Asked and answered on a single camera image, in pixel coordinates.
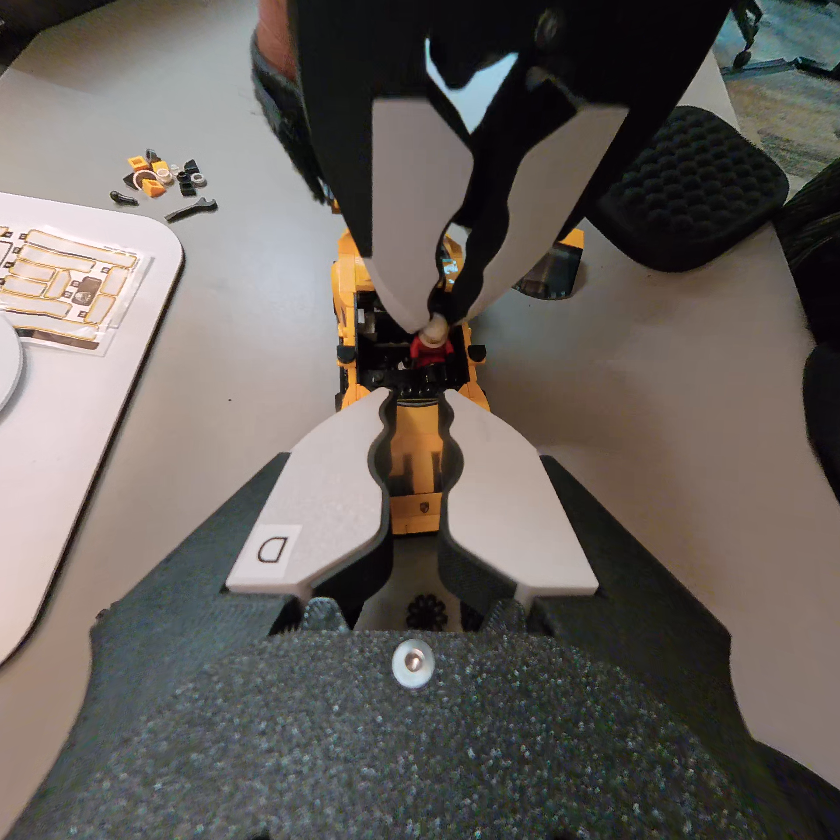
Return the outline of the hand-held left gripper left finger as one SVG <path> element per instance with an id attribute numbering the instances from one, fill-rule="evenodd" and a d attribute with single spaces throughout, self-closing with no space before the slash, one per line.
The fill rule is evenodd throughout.
<path id="1" fill-rule="evenodd" d="M 374 454 L 392 398 L 378 388 L 292 448 L 228 574 L 230 592 L 309 599 L 382 541 L 385 489 Z"/>

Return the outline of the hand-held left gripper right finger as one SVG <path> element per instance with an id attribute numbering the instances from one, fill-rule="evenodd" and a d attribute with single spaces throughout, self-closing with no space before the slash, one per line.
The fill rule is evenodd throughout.
<path id="1" fill-rule="evenodd" d="M 440 399 L 438 571 L 462 601 L 591 596 L 598 580 L 538 450 L 457 391 Z"/>

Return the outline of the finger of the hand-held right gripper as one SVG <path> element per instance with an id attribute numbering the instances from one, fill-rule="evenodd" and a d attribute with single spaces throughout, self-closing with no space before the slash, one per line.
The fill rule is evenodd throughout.
<path id="1" fill-rule="evenodd" d="M 471 152 L 428 100 L 374 100 L 371 279 L 385 310 L 408 333 L 429 320 L 438 244 L 472 170 Z"/>
<path id="2" fill-rule="evenodd" d="M 468 230 L 465 263 L 435 304 L 449 323 L 482 313 L 526 276 L 570 220 L 609 151 L 629 107 L 587 102 L 525 152 L 513 172 L 501 164 Z"/>

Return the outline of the yellow lego roof windshield piece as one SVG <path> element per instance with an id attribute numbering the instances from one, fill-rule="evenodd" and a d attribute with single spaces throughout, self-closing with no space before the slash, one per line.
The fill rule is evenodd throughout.
<path id="1" fill-rule="evenodd" d="M 584 253 L 585 232 L 573 229 L 557 238 L 551 248 L 514 286 L 515 291 L 543 301 L 559 301 L 571 296 Z"/>

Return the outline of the yellow and black lego car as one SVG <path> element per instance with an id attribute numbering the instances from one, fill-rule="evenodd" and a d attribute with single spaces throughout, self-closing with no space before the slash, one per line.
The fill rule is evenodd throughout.
<path id="1" fill-rule="evenodd" d="M 335 407 L 340 411 L 382 387 L 395 394 L 392 468 L 387 479 L 392 532 L 435 532 L 444 451 L 438 433 L 439 397 L 446 390 L 455 390 L 479 407 L 490 409 L 476 372 L 487 357 L 486 347 L 472 343 L 471 328 L 463 322 L 450 328 L 455 351 L 445 363 L 413 369 L 410 347 L 415 335 L 385 311 L 348 229 L 339 238 L 331 285 L 340 371 Z"/>

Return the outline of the red lego minifigure white helmet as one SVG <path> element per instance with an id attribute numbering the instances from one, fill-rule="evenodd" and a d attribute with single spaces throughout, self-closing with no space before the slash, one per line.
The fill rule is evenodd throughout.
<path id="1" fill-rule="evenodd" d="M 446 318 L 433 314 L 424 327 L 417 331 L 410 347 L 412 368 L 417 370 L 431 364 L 443 364 L 454 353 L 449 338 L 450 327 Z"/>

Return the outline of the black lego wheel rim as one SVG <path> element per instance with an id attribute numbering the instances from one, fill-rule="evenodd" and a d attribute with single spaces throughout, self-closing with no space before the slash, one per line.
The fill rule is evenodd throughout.
<path id="1" fill-rule="evenodd" d="M 406 608 L 406 628 L 427 633 L 442 633 L 448 628 L 447 606 L 433 593 L 416 595 Z"/>

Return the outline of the pile of small lego pieces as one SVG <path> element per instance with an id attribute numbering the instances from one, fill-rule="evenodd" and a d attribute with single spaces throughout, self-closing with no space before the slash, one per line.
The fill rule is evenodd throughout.
<path id="1" fill-rule="evenodd" d="M 153 149 L 146 149 L 143 154 L 130 156 L 127 164 L 130 171 L 122 178 L 122 192 L 111 190 L 108 195 L 114 205 L 139 207 L 139 195 L 155 200 L 176 191 L 182 199 L 192 199 L 192 202 L 167 213 L 164 220 L 168 225 L 217 212 L 216 199 L 199 196 L 207 186 L 207 179 L 194 159 L 170 165 Z"/>

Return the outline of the lego sticker sheet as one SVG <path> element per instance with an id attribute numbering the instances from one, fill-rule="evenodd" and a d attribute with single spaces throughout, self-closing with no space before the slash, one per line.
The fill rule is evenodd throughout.
<path id="1" fill-rule="evenodd" d="M 153 262 L 136 249 L 2 226 L 2 314 L 22 340 L 103 356 Z"/>

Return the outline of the person's right hand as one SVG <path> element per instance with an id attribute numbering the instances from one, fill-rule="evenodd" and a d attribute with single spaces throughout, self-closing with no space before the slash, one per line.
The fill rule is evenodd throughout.
<path id="1" fill-rule="evenodd" d="M 297 42 L 286 1 L 260 1 L 250 44 L 255 97 L 271 132 L 317 203 L 330 204 L 331 192 L 312 145 L 298 79 Z"/>

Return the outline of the black office chair base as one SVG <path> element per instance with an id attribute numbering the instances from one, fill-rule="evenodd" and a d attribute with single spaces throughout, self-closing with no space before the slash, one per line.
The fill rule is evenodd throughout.
<path id="1" fill-rule="evenodd" d="M 733 2 L 715 55 L 729 74 L 792 67 L 838 77 L 838 2 Z"/>

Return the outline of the white monitor stand base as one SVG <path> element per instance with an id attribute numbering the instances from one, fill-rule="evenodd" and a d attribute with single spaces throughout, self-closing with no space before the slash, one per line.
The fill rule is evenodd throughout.
<path id="1" fill-rule="evenodd" d="M 103 356 L 21 339 L 2 314 L 1 658 L 31 634 L 117 429 L 183 249 L 150 218 L 2 193 L 1 223 L 136 249 L 154 262 Z"/>

